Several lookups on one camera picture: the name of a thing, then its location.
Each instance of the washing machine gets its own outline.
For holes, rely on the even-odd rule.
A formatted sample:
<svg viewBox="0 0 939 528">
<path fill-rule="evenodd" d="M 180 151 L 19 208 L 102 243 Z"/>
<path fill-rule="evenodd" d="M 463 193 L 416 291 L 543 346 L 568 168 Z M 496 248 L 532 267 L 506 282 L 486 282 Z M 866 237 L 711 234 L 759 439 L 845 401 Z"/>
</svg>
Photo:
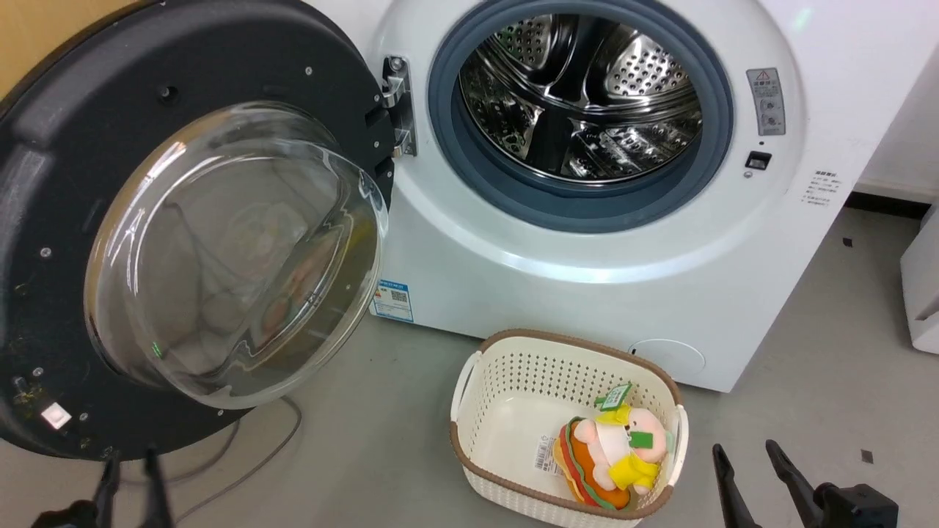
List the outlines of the washing machine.
<svg viewBox="0 0 939 528">
<path fill-rule="evenodd" d="M 921 2 L 393 3 L 366 59 L 407 60 L 417 148 L 372 311 L 576 335 L 729 392 L 937 21 Z"/>
<path fill-rule="evenodd" d="M 367 310 L 729 391 L 935 45 L 908 3 L 102 12 L 0 102 L 0 437 L 177 449 Z"/>
</svg>

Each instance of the yellow hat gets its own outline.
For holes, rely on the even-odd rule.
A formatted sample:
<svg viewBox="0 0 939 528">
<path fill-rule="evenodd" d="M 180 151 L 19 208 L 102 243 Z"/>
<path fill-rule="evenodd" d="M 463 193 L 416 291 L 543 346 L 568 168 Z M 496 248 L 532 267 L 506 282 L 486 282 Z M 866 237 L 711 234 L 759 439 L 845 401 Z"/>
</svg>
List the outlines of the yellow hat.
<svg viewBox="0 0 939 528">
<path fill-rule="evenodd" d="M 629 412 L 632 410 L 632 407 L 623 404 L 616 411 L 602 412 L 596 417 L 596 423 L 610 426 L 626 426 L 629 424 Z"/>
</svg>

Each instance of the sticker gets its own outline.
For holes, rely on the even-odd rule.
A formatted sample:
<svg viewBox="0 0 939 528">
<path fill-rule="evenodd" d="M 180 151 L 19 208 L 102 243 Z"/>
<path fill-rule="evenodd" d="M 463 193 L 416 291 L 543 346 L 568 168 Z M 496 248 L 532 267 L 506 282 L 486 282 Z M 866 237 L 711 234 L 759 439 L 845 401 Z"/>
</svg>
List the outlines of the sticker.
<svg viewBox="0 0 939 528">
<path fill-rule="evenodd" d="M 62 426 L 67 424 L 71 420 L 71 414 L 65 409 L 62 409 L 62 406 L 56 402 L 53 402 L 52 405 L 46 408 L 45 411 L 41 412 L 42 417 L 46 419 L 46 422 L 49 422 L 49 425 L 53 429 L 61 429 Z"/>
<path fill-rule="evenodd" d="M 786 133 L 786 107 L 782 102 L 782 85 L 775 68 L 747 70 L 747 80 L 757 109 L 760 135 Z"/>
<path fill-rule="evenodd" d="M 632 382 L 619 387 L 613 387 L 604 398 L 597 398 L 596 404 L 600 405 L 600 411 L 615 411 L 619 409 L 626 401 L 626 395 L 629 389 L 633 388 Z"/>
<path fill-rule="evenodd" d="M 534 469 L 564 476 L 564 472 L 558 467 L 558 462 L 554 460 L 553 455 L 554 442 L 557 440 L 558 437 L 555 436 L 541 435 L 541 440 L 538 441 L 538 449 L 534 454 Z"/>
<path fill-rule="evenodd" d="M 826 208 L 841 189 L 842 183 L 837 173 L 817 170 L 802 193 L 802 203 Z"/>
<path fill-rule="evenodd" d="M 634 431 L 629 435 L 629 446 L 633 449 L 652 449 L 653 445 L 652 433 Z"/>
<path fill-rule="evenodd" d="M 414 312 L 410 308 L 410 292 L 406 284 L 378 281 L 372 305 L 377 316 L 414 322 Z"/>
</svg>

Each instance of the door hinge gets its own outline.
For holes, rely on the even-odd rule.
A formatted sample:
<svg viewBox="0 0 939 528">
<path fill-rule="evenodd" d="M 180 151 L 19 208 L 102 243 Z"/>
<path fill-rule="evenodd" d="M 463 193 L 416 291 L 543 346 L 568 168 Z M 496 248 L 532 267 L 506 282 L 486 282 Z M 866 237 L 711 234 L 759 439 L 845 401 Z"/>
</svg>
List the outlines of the door hinge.
<svg viewBox="0 0 939 528">
<path fill-rule="evenodd" d="M 394 125 L 393 157 L 417 156 L 414 107 L 411 101 L 410 69 L 404 57 L 385 57 L 381 75 L 381 105 L 388 109 Z"/>
</svg>

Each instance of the white plastic basket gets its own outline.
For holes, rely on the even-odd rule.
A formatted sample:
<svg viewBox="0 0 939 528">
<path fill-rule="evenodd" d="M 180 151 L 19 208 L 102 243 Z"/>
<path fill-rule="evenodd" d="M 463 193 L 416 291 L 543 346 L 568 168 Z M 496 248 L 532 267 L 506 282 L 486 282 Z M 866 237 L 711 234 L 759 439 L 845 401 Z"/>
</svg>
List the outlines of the white plastic basket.
<svg viewBox="0 0 939 528">
<path fill-rule="evenodd" d="M 564 477 L 538 466 L 544 442 L 574 416 L 599 414 L 594 400 L 632 381 L 627 402 L 652 411 L 675 438 L 655 485 L 625 510 L 574 501 Z M 688 418 L 661 368 L 619 350 L 544 332 L 493 335 L 460 372 L 450 441 L 469 484 L 486 499 L 570 528 L 624 528 L 658 511 L 682 472 Z"/>
</svg>

